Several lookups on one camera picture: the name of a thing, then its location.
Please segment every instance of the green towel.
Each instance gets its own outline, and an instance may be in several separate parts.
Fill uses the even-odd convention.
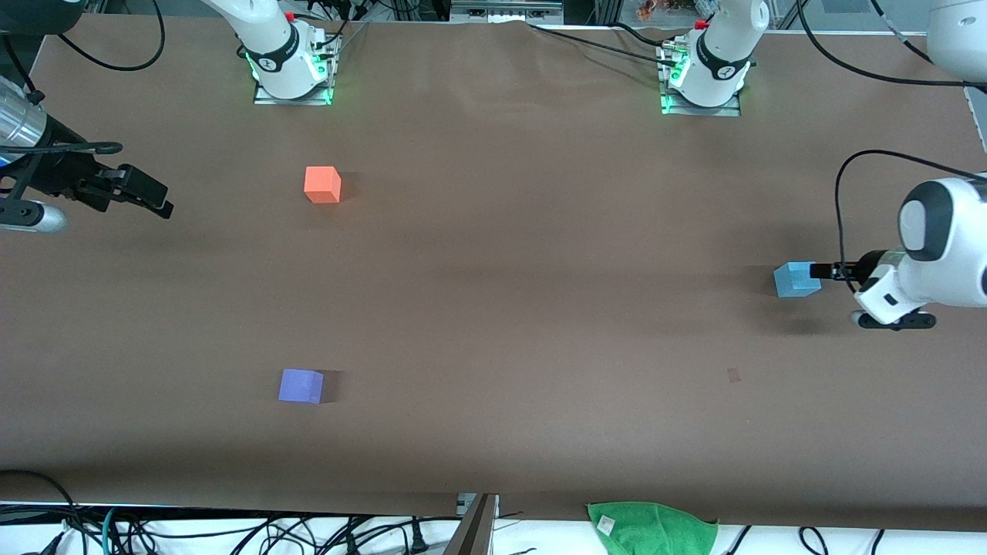
[[[710,555],[717,524],[657,503],[598,503],[589,519],[610,555]]]

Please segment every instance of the cube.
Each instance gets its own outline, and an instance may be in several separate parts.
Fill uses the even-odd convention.
[[[822,281],[809,277],[809,266],[813,262],[789,262],[775,270],[775,288],[778,296],[805,297],[822,288]]]
[[[322,372],[286,368],[281,373],[281,389],[277,393],[277,400],[318,405],[322,402],[322,381]]]
[[[342,178],[333,166],[305,168],[305,195],[315,204],[340,201]]]

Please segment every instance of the brown table surface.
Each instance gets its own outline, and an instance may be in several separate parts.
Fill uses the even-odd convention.
[[[176,208],[56,200],[68,232],[0,235],[3,466],[88,502],[448,514],[492,491],[528,516],[634,499],[984,527],[987,311],[865,332],[842,285],[779,299],[771,274],[837,257],[849,154],[987,166],[959,89],[766,36],[742,118],[664,116],[646,62],[521,24],[370,25],[333,106],[255,107],[222,20],[167,25],[139,73],[58,40],[36,64],[48,110],[123,142],[106,161]],[[157,30],[87,17],[71,36],[127,63]],[[942,77],[891,37],[825,40]],[[307,201],[309,165],[339,168],[341,204]],[[938,175],[855,163],[850,255],[897,244],[900,200]],[[334,402],[278,402],[286,367],[330,372]],[[20,487],[0,497],[48,495]]]

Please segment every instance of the label on towel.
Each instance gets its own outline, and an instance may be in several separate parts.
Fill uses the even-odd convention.
[[[610,537],[610,532],[614,531],[614,524],[617,521],[607,515],[600,517],[600,522],[596,524],[596,529],[603,532],[603,535]]]

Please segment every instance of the blue cube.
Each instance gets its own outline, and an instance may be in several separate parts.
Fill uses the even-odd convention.
[[[805,297],[822,288],[822,281],[809,277],[813,262],[789,262],[775,270],[775,287],[780,297]]]
[[[277,393],[277,400],[318,405],[322,402],[322,380],[322,372],[286,368],[281,373],[281,390]]]

